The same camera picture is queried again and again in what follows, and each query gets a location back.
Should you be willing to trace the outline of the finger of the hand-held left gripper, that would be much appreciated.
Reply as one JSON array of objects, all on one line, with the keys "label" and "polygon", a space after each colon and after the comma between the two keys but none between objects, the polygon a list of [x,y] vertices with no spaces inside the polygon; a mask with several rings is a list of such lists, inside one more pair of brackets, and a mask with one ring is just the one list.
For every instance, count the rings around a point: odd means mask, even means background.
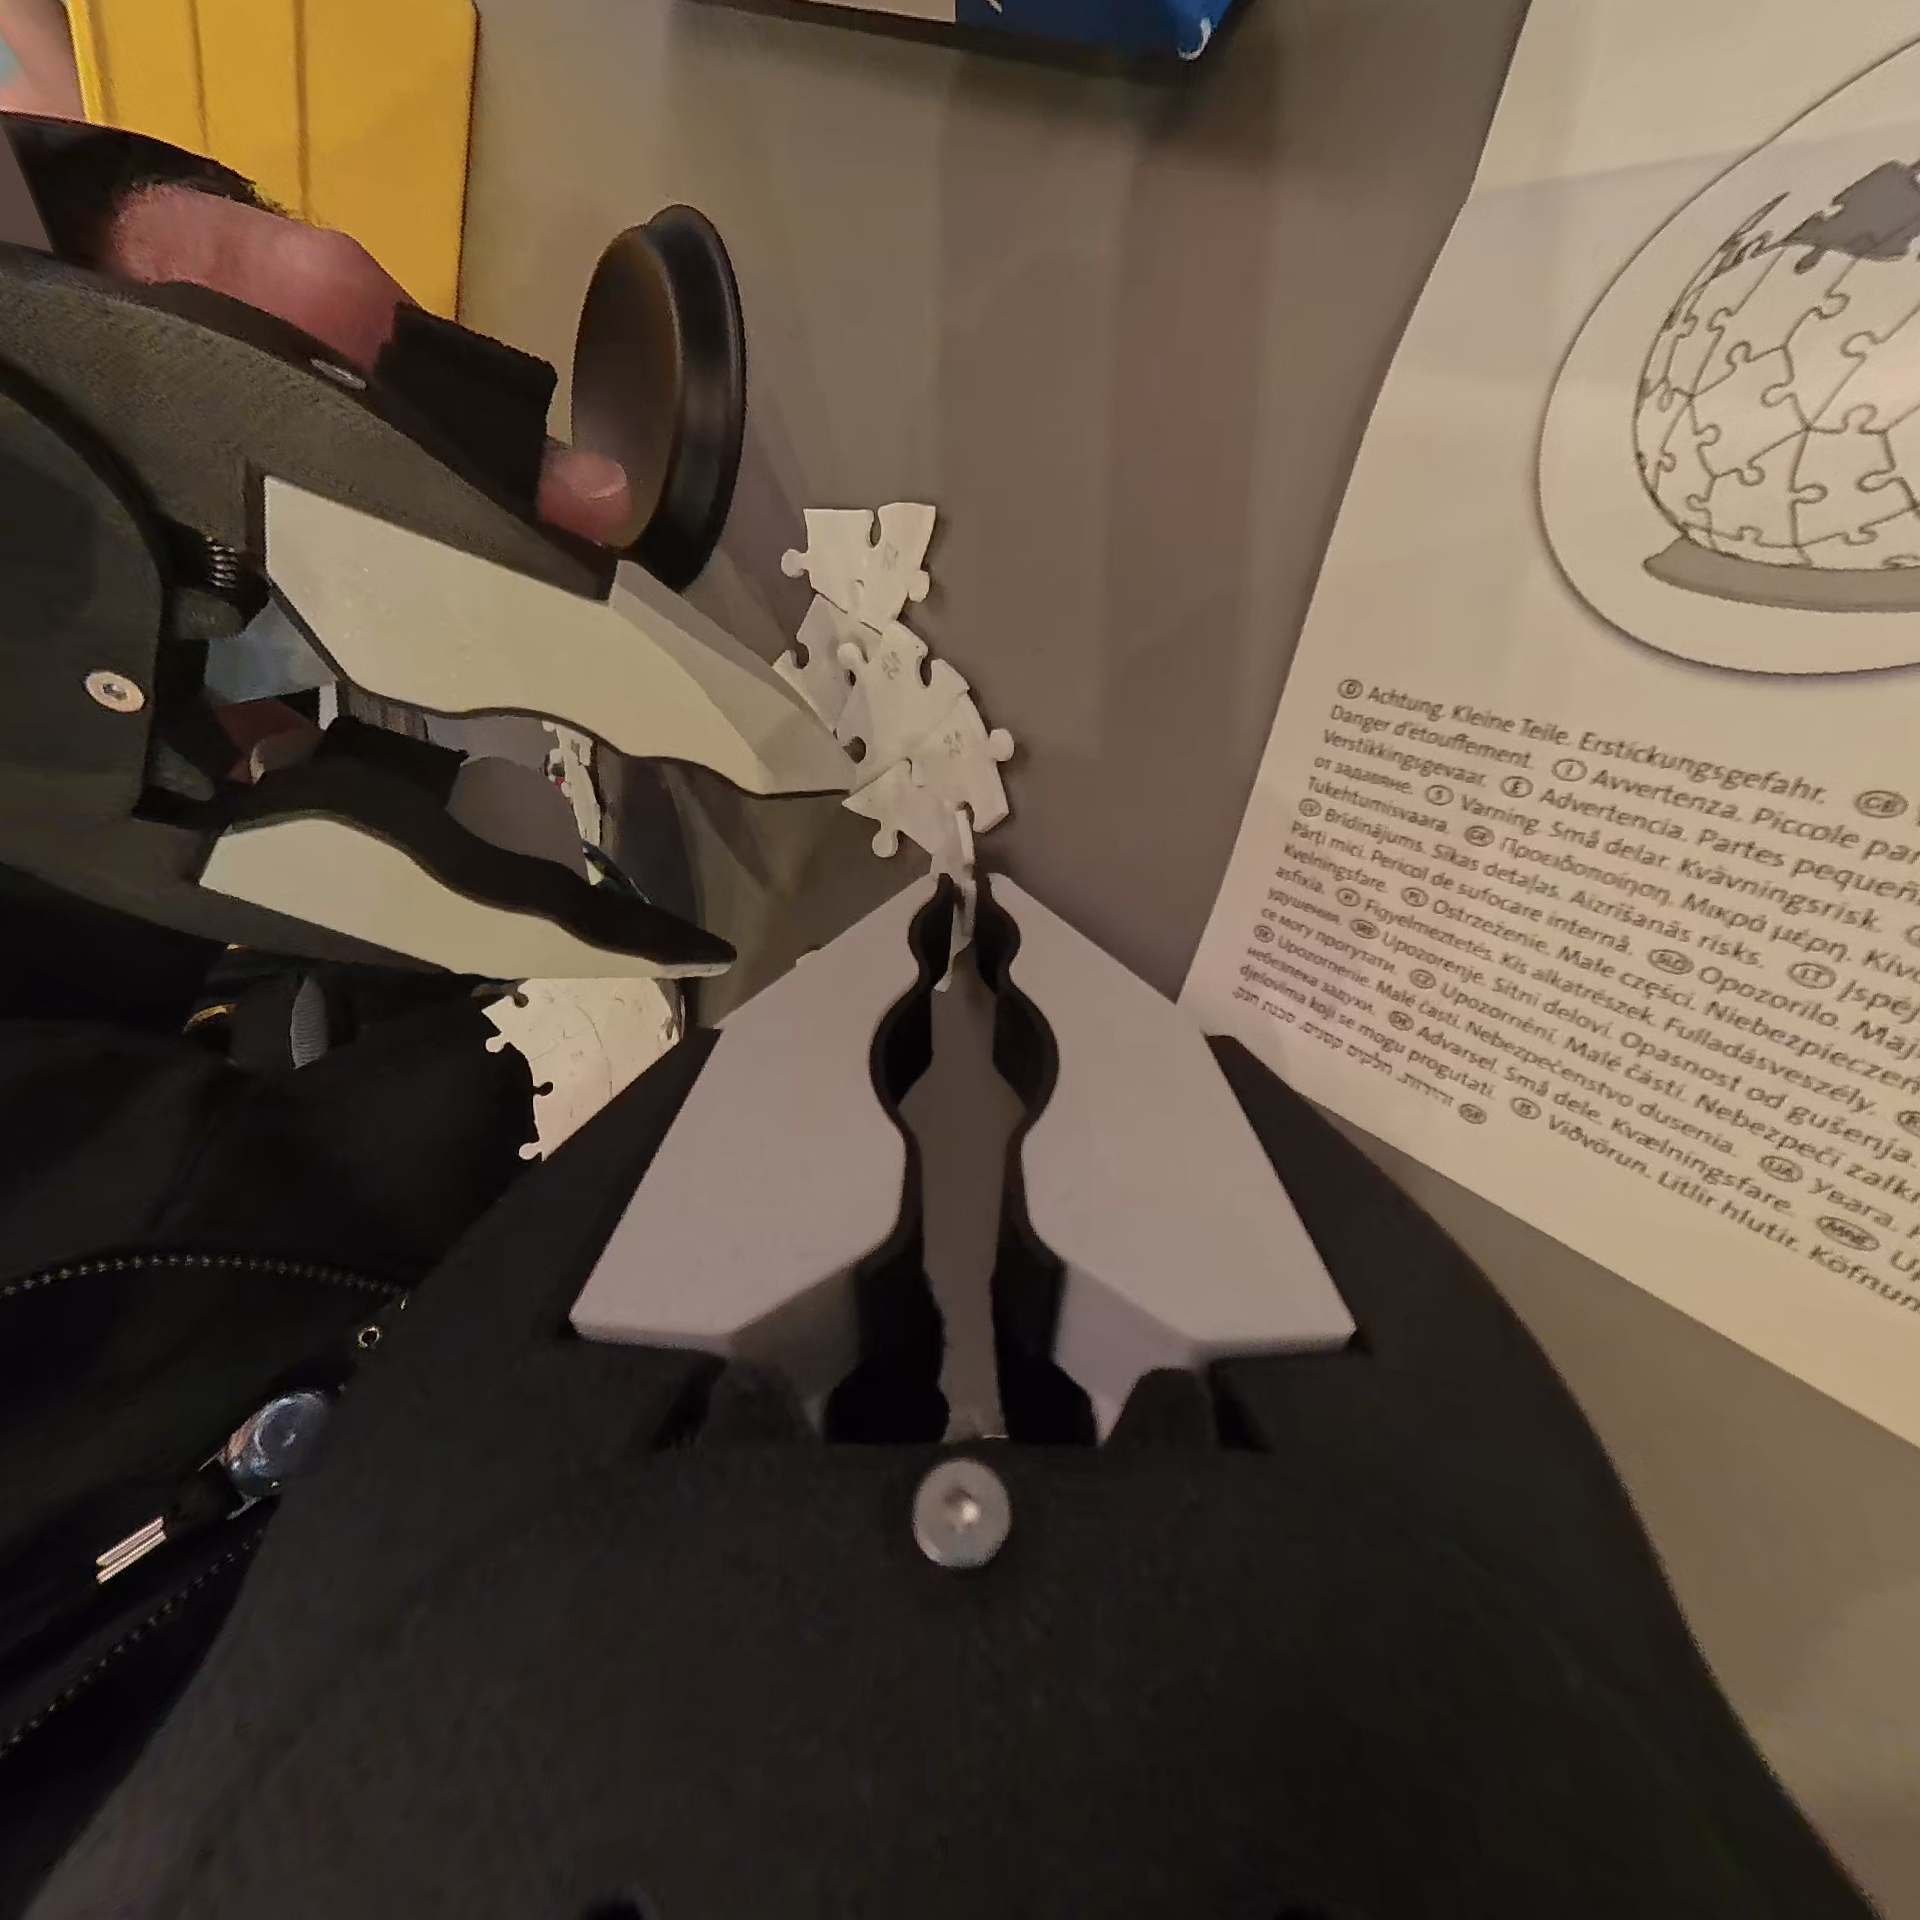
[{"label": "finger of the hand-held left gripper", "polygon": [[735,947],[637,896],[593,888],[543,772],[567,861],[498,842],[448,815],[458,754],[339,721],[305,762],[229,793],[199,896],[475,981],[717,981]]},{"label": "finger of the hand-held left gripper", "polygon": [[528,708],[620,762],[712,768],[747,795],[847,795],[851,762],[796,684],[646,569],[609,597],[378,515],[258,480],[267,587],[313,659],[414,708]]}]

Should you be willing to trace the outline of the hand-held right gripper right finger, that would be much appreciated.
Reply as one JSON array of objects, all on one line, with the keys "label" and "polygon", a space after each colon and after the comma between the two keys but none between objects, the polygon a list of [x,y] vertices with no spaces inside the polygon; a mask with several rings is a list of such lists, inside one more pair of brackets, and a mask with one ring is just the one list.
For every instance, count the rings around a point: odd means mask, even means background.
[{"label": "hand-held right gripper right finger", "polygon": [[1210,1032],[987,879],[970,953],[1021,1098],[994,1215],[994,1408],[1021,1448],[1113,1435],[1144,1373],[1359,1337]]}]

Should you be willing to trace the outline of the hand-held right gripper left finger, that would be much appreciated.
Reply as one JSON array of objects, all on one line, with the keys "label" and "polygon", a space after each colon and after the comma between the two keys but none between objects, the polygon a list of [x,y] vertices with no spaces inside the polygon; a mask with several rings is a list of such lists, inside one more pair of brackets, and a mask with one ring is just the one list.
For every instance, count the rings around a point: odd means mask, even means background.
[{"label": "hand-held right gripper left finger", "polygon": [[951,1435],[898,1098],[965,896],[912,888],[712,1023],[567,1326],[776,1373],[841,1448]]}]

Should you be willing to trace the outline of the white partly built puzzle ball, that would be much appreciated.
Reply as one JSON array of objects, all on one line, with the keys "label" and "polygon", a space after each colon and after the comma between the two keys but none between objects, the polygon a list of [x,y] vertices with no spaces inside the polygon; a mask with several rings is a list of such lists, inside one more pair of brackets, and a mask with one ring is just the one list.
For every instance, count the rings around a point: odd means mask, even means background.
[{"label": "white partly built puzzle ball", "polygon": [[[816,597],[776,671],[851,762],[847,804],[877,827],[877,861],[920,842],[955,888],[951,953],[965,953],[981,834],[1015,815],[1006,762],[1021,743],[912,633],[912,608],[931,596],[931,526],[939,515],[920,495],[808,503],[808,546],[779,550],[779,576],[808,576]],[[543,1160],[688,1032],[688,997],[683,981],[523,981],[481,997],[481,1016],[490,1047],[528,1066],[523,1160]]]}]

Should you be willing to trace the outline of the person's left forearm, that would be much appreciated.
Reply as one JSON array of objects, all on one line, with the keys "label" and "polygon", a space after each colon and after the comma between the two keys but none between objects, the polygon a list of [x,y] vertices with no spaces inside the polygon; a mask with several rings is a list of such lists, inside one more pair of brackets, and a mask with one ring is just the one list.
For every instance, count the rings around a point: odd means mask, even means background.
[{"label": "person's left forearm", "polygon": [[37,116],[37,114],[0,114],[0,132],[23,163],[48,255],[65,271],[104,271],[118,204],[142,188],[203,188],[203,199],[267,211],[267,199],[247,171],[229,171],[218,154],[176,153],[156,132]]}]

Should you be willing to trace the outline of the black round puzzle stand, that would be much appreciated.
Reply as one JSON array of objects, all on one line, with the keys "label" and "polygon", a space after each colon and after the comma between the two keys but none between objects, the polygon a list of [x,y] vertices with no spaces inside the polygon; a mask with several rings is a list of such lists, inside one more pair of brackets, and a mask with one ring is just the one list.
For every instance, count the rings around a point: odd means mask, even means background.
[{"label": "black round puzzle stand", "polygon": [[697,204],[609,239],[577,304],[567,446],[629,480],[620,550],[688,596],[735,515],[747,343],[735,255]]}]

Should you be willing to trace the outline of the blue puzzle box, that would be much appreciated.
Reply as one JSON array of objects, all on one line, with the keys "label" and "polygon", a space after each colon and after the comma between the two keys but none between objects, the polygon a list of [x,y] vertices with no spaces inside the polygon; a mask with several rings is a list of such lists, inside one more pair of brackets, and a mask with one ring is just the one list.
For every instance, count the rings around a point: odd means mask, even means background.
[{"label": "blue puzzle box", "polygon": [[858,31],[925,31],[994,56],[1198,62],[1242,0],[758,0]]}]

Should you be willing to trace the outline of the person's left hand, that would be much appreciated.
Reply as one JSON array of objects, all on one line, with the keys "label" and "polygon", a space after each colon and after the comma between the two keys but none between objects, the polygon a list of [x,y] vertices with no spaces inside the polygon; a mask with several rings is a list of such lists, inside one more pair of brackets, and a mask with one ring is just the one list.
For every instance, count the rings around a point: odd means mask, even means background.
[{"label": "person's left hand", "polygon": [[509,374],[543,374],[509,343],[418,304],[348,229],[305,229],[192,183],[118,188],[81,260],[125,286],[203,286],[241,304],[294,322],[324,350],[324,363],[367,382],[378,374],[378,354],[396,354],[396,331],[418,331],[436,350],[481,350]]}]

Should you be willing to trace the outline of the yellow panel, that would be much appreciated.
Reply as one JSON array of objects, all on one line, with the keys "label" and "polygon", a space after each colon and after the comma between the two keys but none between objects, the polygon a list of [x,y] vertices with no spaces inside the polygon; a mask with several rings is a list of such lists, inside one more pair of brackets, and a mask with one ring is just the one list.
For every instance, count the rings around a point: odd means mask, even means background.
[{"label": "yellow panel", "polygon": [[475,0],[75,0],[95,123],[218,154],[458,316]]}]

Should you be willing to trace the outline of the white printed instruction sheet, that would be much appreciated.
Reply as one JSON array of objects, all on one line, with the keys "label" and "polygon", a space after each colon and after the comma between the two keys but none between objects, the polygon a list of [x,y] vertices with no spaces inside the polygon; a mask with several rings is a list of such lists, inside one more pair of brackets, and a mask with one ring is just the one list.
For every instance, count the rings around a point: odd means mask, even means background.
[{"label": "white printed instruction sheet", "polygon": [[1920,1435],[1920,9],[1525,9],[1182,1009]]}]

